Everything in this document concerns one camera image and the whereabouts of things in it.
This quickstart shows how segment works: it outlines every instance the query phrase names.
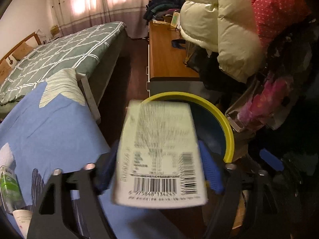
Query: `wooden desk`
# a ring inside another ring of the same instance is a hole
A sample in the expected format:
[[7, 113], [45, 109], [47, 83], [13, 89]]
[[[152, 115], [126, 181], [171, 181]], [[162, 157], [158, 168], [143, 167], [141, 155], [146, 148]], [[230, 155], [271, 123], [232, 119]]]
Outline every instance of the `wooden desk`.
[[170, 25], [149, 23], [150, 36], [150, 81], [164, 80], [193, 80], [198, 81], [199, 75], [183, 64], [186, 50], [173, 48], [171, 41], [179, 39], [179, 31]]

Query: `white towel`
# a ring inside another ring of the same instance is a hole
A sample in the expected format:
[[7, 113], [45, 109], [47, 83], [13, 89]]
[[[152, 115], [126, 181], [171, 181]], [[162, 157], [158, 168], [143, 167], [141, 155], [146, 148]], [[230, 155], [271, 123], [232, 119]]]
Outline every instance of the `white towel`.
[[14, 160], [13, 153], [8, 143], [0, 149], [0, 167], [3, 165], [9, 167], [13, 171], [16, 167], [16, 161]]

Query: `wooden floor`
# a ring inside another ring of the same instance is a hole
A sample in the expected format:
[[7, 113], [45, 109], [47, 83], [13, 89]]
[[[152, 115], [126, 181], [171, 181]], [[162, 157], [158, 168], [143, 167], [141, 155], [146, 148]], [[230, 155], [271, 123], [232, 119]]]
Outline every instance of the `wooden floor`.
[[148, 42], [128, 38], [98, 107], [101, 114], [99, 127], [110, 146], [121, 136], [129, 101], [148, 97], [147, 66]]

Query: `dark clothing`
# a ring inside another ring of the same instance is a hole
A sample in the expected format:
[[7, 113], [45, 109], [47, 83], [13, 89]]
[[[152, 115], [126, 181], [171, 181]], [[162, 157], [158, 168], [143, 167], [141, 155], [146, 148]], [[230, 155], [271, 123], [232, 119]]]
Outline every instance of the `dark clothing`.
[[150, 0], [148, 5], [146, 5], [143, 19], [147, 20], [148, 23], [157, 12], [173, 8], [181, 9], [184, 3], [185, 0]]
[[199, 73], [200, 80], [208, 90], [243, 93], [246, 85], [221, 71], [217, 57], [218, 53], [212, 52], [211, 56], [208, 57], [206, 49], [197, 47], [187, 62], [187, 67]]

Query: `nutrition label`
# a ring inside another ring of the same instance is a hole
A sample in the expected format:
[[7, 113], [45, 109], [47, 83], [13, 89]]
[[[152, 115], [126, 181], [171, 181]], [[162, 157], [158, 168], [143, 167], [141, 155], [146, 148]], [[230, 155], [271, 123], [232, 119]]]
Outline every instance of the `nutrition label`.
[[130, 103], [117, 156], [114, 202], [180, 208], [207, 201], [188, 104]]

